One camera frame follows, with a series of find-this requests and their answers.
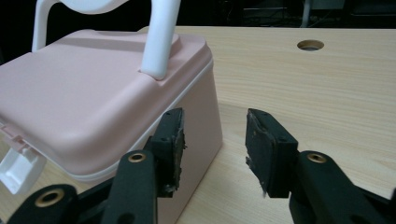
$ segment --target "brass screw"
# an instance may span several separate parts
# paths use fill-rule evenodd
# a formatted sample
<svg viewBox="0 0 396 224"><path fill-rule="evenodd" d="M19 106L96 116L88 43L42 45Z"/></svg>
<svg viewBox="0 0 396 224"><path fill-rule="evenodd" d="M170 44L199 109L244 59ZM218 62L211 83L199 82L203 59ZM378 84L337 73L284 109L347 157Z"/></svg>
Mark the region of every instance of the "brass screw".
<svg viewBox="0 0 396 224"><path fill-rule="evenodd" d="M130 162L141 162L146 159L146 155L143 153L135 153L128 157L128 161Z"/></svg>
<svg viewBox="0 0 396 224"><path fill-rule="evenodd" d="M310 153L306 156L309 160L313 161L313 162L317 162L317 163L324 163L327 161L327 159L322 156L319 155L317 153Z"/></svg>
<svg viewBox="0 0 396 224"><path fill-rule="evenodd" d="M37 207L48 207L56 204L64 197L63 189L52 189L40 195L35 200L35 206Z"/></svg>

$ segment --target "black clamp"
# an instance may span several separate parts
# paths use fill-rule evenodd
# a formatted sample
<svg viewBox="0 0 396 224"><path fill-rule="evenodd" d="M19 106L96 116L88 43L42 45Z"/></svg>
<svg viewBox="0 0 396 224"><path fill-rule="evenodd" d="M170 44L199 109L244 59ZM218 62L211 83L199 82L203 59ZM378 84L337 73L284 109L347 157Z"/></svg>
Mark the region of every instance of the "black clamp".
<svg viewBox="0 0 396 224"><path fill-rule="evenodd" d="M289 198L294 223L396 223L390 200L356 187L329 156L297 150L298 142L270 114L249 109L247 165L271 198Z"/></svg>
<svg viewBox="0 0 396 224"><path fill-rule="evenodd" d="M40 189L8 224L157 223L157 197L172 197L179 186L183 120L181 108L167 111L144 149L120 159L113 178L81 194L69 185Z"/></svg>

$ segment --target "table hole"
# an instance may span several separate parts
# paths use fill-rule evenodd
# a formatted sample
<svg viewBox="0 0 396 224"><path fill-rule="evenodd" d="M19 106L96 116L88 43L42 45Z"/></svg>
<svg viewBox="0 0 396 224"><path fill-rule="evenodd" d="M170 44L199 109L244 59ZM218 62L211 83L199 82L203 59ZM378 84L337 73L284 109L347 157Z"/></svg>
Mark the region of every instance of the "table hole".
<svg viewBox="0 0 396 224"><path fill-rule="evenodd" d="M314 51L318 49L323 49L324 44L318 40L303 40L297 44L297 47L302 50Z"/></svg>

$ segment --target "box lid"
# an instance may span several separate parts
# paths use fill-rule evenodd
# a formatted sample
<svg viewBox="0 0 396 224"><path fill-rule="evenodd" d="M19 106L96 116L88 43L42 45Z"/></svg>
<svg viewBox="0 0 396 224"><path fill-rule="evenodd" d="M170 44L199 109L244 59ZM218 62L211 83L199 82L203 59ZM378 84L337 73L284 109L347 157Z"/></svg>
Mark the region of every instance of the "box lid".
<svg viewBox="0 0 396 224"><path fill-rule="evenodd" d="M163 80L139 72L146 35L78 31L0 66L0 122L72 175L114 164L211 62L174 35Z"/></svg>

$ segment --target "light wood surface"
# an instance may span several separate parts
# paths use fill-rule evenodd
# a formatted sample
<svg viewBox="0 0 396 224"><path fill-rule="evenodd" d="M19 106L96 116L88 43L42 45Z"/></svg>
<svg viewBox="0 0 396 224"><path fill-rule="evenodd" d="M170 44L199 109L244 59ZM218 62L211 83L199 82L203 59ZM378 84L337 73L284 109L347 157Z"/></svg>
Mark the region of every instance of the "light wood surface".
<svg viewBox="0 0 396 224"><path fill-rule="evenodd" d="M180 217L191 223L292 223L289 200L262 197L245 165L249 107L271 113L299 150L331 156L358 186L396 187L396 30L177 27L203 35L215 60L223 147ZM317 51L297 44L324 43ZM33 190L72 183L48 162ZM0 185L0 218L27 195Z"/></svg>

